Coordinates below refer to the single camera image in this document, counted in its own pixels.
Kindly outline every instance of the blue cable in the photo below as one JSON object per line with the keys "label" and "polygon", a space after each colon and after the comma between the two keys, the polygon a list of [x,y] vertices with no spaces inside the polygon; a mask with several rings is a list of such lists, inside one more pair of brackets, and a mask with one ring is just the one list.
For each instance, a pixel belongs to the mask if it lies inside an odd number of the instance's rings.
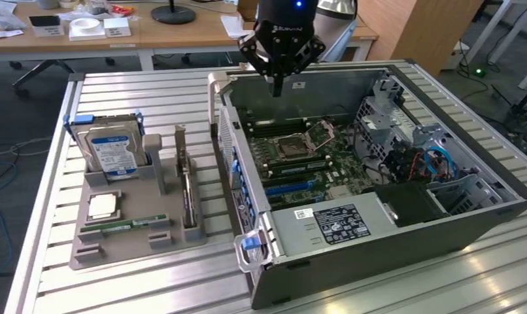
{"label": "blue cable", "polygon": [[4,268],[9,265],[9,262],[12,261],[12,241],[9,239],[8,228],[5,227],[4,216],[1,213],[0,213],[0,226],[1,226],[1,230],[4,231],[5,241],[8,243],[8,258],[0,266],[0,272],[1,272]]}
{"label": "blue cable", "polygon": [[437,173],[436,169],[432,167],[432,165],[429,164],[429,155],[428,152],[435,151],[439,152],[444,157],[445,160],[448,162],[448,164],[451,165],[451,168],[453,169],[453,177],[457,178],[457,167],[455,166],[455,162],[452,161],[452,158],[449,157],[449,153],[440,147],[432,146],[428,147],[428,149],[424,151],[424,161],[427,162],[427,167],[429,172],[432,173]]}
{"label": "blue cable", "polygon": [[13,182],[13,180],[16,179],[17,176],[17,167],[16,164],[13,164],[12,162],[0,162],[0,165],[9,165],[13,169],[13,173],[12,173],[12,177],[9,178],[9,180],[0,186],[0,190],[3,188],[5,188],[8,186],[9,183]]}

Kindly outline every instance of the office chair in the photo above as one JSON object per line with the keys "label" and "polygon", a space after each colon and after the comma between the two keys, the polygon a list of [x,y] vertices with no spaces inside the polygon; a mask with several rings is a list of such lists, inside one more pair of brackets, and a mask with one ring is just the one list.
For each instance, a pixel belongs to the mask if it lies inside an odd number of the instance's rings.
{"label": "office chair", "polygon": [[[105,58],[104,62],[107,63],[107,65],[113,66],[116,64],[115,59],[112,58]],[[13,86],[13,90],[15,93],[19,97],[27,98],[29,97],[29,91],[24,88],[21,88],[21,85],[31,80],[33,77],[37,76],[37,74],[40,74],[40,72],[43,72],[45,69],[49,68],[51,65],[57,65],[60,66],[69,74],[75,73],[73,69],[67,65],[67,63],[63,60],[44,60],[41,63],[39,63],[39,65],[29,71],[25,73],[25,75],[23,77],[19,78],[19,80],[12,84]],[[19,70],[21,68],[21,63],[20,62],[15,62],[11,61],[9,62],[9,66],[12,67],[12,69]]]}

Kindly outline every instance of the hard drive label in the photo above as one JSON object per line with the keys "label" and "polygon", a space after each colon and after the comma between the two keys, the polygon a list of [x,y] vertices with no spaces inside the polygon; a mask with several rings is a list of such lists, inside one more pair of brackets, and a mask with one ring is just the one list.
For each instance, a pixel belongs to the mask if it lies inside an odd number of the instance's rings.
{"label": "hard drive label", "polygon": [[313,217],[328,244],[369,236],[368,227],[352,204],[315,211]]}
{"label": "hard drive label", "polygon": [[133,153],[128,151],[128,136],[99,137],[91,140],[103,171],[111,175],[127,175],[137,169]]}

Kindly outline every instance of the hard drive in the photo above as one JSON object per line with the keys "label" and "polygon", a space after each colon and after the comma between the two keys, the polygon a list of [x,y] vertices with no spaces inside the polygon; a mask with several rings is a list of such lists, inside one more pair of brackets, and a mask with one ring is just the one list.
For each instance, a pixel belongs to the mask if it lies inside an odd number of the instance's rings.
{"label": "hard drive", "polygon": [[143,150],[140,113],[117,116],[77,115],[64,121],[80,147],[91,172],[103,171],[107,179],[136,177],[139,166],[148,163]]}

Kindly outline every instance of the aluminum table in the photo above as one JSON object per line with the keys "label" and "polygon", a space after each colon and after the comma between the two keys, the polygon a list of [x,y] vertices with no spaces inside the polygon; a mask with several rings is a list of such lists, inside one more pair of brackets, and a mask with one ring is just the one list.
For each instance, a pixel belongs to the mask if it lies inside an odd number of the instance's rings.
{"label": "aluminum table", "polygon": [[[417,65],[392,63],[527,185],[523,153]],[[460,252],[251,310],[208,133],[207,76],[219,70],[88,74],[68,83],[5,313],[527,313],[527,212]],[[421,122],[432,119],[411,100],[404,105]],[[208,244],[72,271],[84,160],[61,117],[136,109],[145,116],[147,133],[163,136],[163,157],[175,154],[173,125],[185,125],[200,171]]]}

